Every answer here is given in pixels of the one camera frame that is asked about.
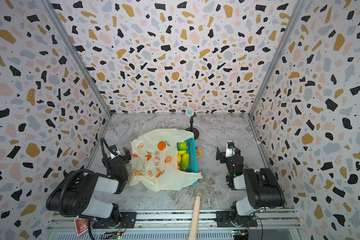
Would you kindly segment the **cream plastic bag orange print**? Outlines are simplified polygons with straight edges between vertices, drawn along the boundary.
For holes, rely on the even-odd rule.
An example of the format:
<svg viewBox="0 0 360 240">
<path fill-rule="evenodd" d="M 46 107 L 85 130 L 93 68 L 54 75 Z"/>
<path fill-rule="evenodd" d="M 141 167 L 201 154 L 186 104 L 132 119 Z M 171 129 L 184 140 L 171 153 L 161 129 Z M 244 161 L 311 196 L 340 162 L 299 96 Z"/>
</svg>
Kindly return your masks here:
<svg viewBox="0 0 360 240">
<path fill-rule="evenodd" d="M 131 186 L 142 183 L 158 192 L 176 190 L 176 142 L 194 137 L 192 132 L 177 129 L 156 129 L 131 142 Z"/>
</svg>

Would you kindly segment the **green yellow mango toy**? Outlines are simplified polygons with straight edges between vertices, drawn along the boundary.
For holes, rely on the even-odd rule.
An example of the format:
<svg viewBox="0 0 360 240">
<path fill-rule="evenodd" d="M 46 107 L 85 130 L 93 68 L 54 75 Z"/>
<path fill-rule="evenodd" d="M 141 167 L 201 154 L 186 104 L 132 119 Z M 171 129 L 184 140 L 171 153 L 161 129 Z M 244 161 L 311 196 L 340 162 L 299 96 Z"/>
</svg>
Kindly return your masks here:
<svg viewBox="0 0 360 240">
<path fill-rule="evenodd" d="M 190 165 L 190 155 L 185 153 L 181 158 L 181 171 L 187 171 Z"/>
</svg>

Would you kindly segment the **green apple toy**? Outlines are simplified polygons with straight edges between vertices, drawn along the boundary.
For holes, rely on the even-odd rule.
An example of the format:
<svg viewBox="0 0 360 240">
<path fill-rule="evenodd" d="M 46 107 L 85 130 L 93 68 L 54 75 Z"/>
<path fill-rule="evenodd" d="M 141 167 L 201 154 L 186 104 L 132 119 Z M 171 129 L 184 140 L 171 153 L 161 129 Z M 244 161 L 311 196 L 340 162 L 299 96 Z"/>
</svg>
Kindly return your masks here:
<svg viewBox="0 0 360 240">
<path fill-rule="evenodd" d="M 189 145 L 187 142 L 181 142 L 177 144 L 179 151 L 187 151 L 189 149 Z"/>
</svg>

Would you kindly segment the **yellow banana toy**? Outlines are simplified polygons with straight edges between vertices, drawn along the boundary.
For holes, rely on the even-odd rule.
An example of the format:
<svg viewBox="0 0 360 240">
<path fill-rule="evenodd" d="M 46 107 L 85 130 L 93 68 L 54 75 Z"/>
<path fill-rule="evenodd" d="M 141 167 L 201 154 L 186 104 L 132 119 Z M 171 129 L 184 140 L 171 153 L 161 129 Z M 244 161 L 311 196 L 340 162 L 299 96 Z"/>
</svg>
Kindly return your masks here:
<svg viewBox="0 0 360 240">
<path fill-rule="evenodd" d="M 178 151 L 178 160 L 177 160 L 178 165 L 181 164 L 182 156 L 183 156 L 184 154 L 186 154 L 186 153 L 187 153 L 186 150 L 180 150 L 180 151 Z"/>
</svg>

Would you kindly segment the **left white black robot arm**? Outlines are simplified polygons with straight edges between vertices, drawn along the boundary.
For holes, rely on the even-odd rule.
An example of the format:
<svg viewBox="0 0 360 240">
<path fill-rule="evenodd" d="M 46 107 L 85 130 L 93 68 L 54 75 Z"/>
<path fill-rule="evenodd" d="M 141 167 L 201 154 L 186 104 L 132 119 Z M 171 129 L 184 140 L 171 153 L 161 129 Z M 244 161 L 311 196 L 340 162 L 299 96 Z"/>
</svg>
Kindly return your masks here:
<svg viewBox="0 0 360 240">
<path fill-rule="evenodd" d="M 79 217 L 94 221 L 94 228 L 132 228 L 135 214 L 121 214 L 119 206 L 94 197 L 95 193 L 121 194 L 129 177 L 126 164 L 132 159 L 129 150 L 125 154 L 111 150 L 111 156 L 103 156 L 107 174 L 80 169 L 71 171 L 53 190 L 46 201 L 49 211 L 63 217 Z"/>
</svg>

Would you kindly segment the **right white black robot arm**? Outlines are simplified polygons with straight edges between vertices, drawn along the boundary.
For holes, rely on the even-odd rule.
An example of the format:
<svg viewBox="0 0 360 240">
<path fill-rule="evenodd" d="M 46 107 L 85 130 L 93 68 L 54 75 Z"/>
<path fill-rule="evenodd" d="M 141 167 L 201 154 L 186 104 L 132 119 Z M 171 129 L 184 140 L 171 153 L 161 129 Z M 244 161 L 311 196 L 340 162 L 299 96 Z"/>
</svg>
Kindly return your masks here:
<svg viewBox="0 0 360 240">
<path fill-rule="evenodd" d="M 245 191 L 246 196 L 233 202 L 229 211 L 217 211 L 219 228 L 251 228 L 257 226 L 256 212 L 285 205 L 285 196 L 270 168 L 258 170 L 244 164 L 241 151 L 229 142 L 225 152 L 217 149 L 216 160 L 228 169 L 226 182 L 234 191 Z"/>
</svg>

